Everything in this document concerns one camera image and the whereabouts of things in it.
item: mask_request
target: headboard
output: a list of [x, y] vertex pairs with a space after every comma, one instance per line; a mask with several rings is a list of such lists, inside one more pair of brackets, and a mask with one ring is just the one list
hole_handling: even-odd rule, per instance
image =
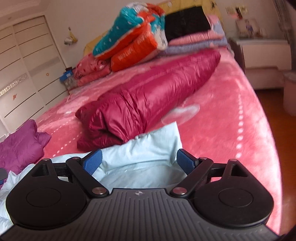
[[[190, 8], [194, 6], [202, 6], [204, 13], [206, 15], [216, 15], [220, 21], [222, 22], [221, 13], [216, 5], [215, 0], [172, 0], [172, 1], [164, 1], [158, 4], [166, 14], [170, 14], [176, 11], [180, 11], [185, 8]], [[101, 38], [107, 33], [105, 31], [100, 36], [89, 42], [83, 51], [83, 55], [87, 55], [96, 46], [96, 44], [101, 40]]]

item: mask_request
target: black cloth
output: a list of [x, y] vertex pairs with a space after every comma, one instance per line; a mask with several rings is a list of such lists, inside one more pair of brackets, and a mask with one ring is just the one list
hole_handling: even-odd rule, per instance
[[202, 7], [187, 8], [165, 17], [165, 36], [168, 42], [188, 34], [205, 32], [210, 29], [211, 25]]

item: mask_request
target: white nightstand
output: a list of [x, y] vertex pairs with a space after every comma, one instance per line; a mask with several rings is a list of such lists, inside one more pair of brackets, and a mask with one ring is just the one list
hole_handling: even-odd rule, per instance
[[292, 68], [291, 48], [286, 40], [230, 39], [229, 43], [254, 89], [284, 86], [282, 72]]

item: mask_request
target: red down jacket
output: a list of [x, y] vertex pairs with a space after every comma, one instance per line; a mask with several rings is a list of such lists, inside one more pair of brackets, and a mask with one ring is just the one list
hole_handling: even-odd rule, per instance
[[204, 50], [134, 76], [82, 106], [76, 117], [85, 128], [84, 151], [123, 144], [144, 133], [211, 77], [220, 53]]

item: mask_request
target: ceiling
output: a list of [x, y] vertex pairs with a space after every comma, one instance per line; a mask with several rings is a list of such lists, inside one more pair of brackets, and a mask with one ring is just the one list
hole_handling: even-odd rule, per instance
[[50, 0], [0, 0], [0, 26], [46, 10]]

